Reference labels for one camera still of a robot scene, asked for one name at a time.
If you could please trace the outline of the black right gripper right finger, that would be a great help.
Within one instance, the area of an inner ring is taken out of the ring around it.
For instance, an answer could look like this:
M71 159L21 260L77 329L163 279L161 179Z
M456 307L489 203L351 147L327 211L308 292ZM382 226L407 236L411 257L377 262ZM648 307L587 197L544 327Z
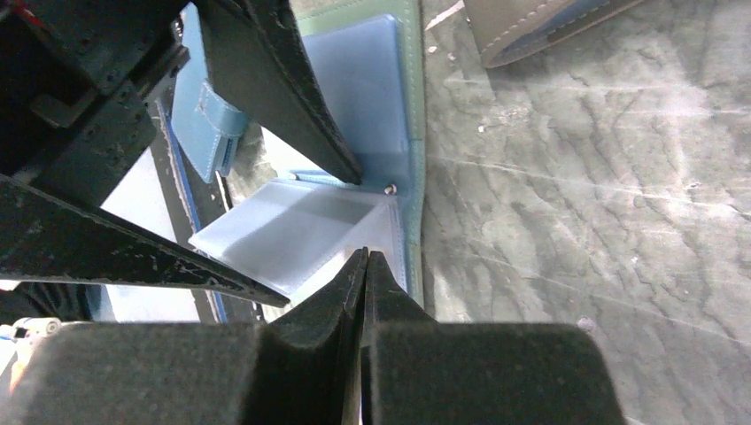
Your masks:
M442 323L370 254L362 337L366 424L622 424L599 348L565 323Z

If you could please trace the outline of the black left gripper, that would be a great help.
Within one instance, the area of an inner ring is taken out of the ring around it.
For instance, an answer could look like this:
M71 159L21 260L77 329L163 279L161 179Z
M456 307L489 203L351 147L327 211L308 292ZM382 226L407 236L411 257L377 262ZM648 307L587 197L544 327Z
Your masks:
M250 277L90 206L108 198L158 132L149 108L190 56L174 31L183 8L2 2L2 279L210 290L288 304Z

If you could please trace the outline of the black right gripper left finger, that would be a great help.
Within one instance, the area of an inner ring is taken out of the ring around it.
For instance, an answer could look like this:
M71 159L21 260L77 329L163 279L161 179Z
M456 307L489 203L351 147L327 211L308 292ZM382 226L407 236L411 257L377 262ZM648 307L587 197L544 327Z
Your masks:
M368 250L268 324L74 323L34 348L4 424L356 424Z

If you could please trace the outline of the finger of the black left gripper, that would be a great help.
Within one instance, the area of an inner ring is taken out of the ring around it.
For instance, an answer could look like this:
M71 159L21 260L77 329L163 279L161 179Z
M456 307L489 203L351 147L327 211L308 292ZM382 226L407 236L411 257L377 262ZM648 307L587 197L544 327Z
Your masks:
M213 91L345 183L362 168L333 120L287 1L198 1Z

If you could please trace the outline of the green card holder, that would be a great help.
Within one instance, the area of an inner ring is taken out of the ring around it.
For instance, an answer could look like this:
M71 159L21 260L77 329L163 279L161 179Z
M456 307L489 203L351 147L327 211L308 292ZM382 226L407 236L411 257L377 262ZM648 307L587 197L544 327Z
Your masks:
M296 21L362 182L340 181L261 127L277 177L190 242L295 302L365 246L382 252L397 284L419 298L425 116L418 5L342 1Z

